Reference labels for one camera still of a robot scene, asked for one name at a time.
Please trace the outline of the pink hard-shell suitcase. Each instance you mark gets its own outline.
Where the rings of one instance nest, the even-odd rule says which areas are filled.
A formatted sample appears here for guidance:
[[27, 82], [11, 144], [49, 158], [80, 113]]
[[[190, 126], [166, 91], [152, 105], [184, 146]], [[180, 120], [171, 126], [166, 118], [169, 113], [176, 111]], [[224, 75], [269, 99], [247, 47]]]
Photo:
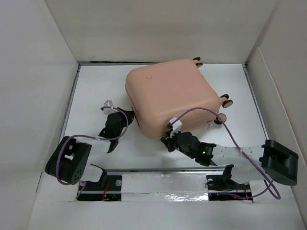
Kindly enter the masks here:
[[199, 68], [200, 57], [178, 59], [131, 70], [125, 90], [141, 131], [161, 138], [170, 119], [179, 118], [182, 131], [226, 121], [220, 108], [233, 104], [228, 94], [218, 95]]

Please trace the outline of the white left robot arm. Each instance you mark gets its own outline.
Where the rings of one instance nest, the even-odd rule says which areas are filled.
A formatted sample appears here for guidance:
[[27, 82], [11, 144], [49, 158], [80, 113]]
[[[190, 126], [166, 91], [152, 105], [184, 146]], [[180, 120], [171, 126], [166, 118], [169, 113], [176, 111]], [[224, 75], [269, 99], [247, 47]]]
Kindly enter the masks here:
[[62, 185], [75, 185], [85, 174], [88, 158], [100, 153], [112, 153], [119, 139], [133, 122], [135, 113], [119, 107], [105, 105], [105, 127], [97, 136], [64, 136], [49, 158], [45, 172]]

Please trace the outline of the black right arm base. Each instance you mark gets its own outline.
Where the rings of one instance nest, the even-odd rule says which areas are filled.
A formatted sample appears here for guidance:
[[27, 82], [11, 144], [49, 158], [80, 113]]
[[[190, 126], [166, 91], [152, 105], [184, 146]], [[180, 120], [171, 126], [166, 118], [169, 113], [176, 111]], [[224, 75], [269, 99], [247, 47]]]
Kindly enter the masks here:
[[233, 165], [227, 165], [222, 174], [207, 175], [205, 188], [209, 201], [250, 200], [253, 201], [249, 182], [238, 184], [231, 180]]

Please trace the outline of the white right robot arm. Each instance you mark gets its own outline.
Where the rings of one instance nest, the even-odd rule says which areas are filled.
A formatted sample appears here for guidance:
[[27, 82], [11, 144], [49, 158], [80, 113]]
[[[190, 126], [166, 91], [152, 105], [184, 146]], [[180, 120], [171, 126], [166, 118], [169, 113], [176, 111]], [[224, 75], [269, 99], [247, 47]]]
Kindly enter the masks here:
[[180, 151], [202, 166], [224, 166], [222, 184], [233, 188], [255, 180], [297, 184], [298, 154], [274, 140], [255, 147], [226, 147], [201, 142], [190, 132], [166, 132], [161, 142], [169, 152]]

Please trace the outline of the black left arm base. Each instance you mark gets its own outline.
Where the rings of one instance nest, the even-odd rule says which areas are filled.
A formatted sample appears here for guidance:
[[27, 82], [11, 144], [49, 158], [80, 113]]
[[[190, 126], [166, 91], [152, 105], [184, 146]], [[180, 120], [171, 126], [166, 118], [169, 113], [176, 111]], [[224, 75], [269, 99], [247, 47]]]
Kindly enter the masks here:
[[86, 182], [78, 201], [121, 201], [122, 175], [105, 175], [99, 182]]

